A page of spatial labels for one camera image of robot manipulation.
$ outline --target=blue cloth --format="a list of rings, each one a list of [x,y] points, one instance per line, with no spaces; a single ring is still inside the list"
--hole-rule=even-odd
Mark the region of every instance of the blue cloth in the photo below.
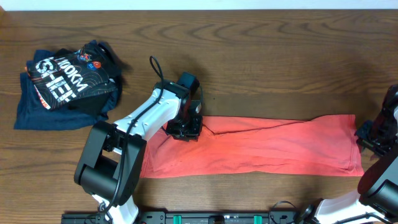
[[[27,67],[45,58],[53,56],[53,52],[47,50],[36,50],[33,61],[26,63]],[[68,109],[63,105],[57,110],[47,110],[40,102],[35,87],[28,74],[21,73],[21,100],[17,109],[17,120],[14,129],[32,130],[73,130],[85,126],[91,126],[98,121],[107,120],[107,112],[116,107],[118,91],[113,91],[98,116],[91,116],[78,110]]]

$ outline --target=white wall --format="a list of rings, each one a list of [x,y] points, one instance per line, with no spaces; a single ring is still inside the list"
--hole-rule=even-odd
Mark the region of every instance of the white wall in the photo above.
[[[6,11],[398,9],[398,0],[0,0]]]

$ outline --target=wooden table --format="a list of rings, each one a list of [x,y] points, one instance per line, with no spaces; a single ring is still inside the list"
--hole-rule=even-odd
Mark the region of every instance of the wooden table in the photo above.
[[[355,114],[374,119],[397,83],[397,11],[6,12],[0,25],[0,223],[59,223],[64,211],[97,203],[73,182],[90,127],[16,131],[19,73],[36,49],[79,49],[108,41],[129,65],[121,104],[109,122],[135,110],[158,77],[199,78],[207,115],[312,119]],[[368,168],[371,153],[363,156]],[[168,210],[302,207],[356,188],[358,177],[249,173],[141,179],[140,206]]]

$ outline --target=red logo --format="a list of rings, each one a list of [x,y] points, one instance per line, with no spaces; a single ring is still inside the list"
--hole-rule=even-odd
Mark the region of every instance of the red logo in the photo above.
[[[93,62],[94,67],[101,68],[101,62]]]

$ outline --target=red towel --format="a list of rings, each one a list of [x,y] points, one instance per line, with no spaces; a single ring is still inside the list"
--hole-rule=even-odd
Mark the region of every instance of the red towel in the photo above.
[[[205,116],[198,141],[159,130],[147,143],[141,177],[270,172],[361,176],[354,115],[311,121]]]

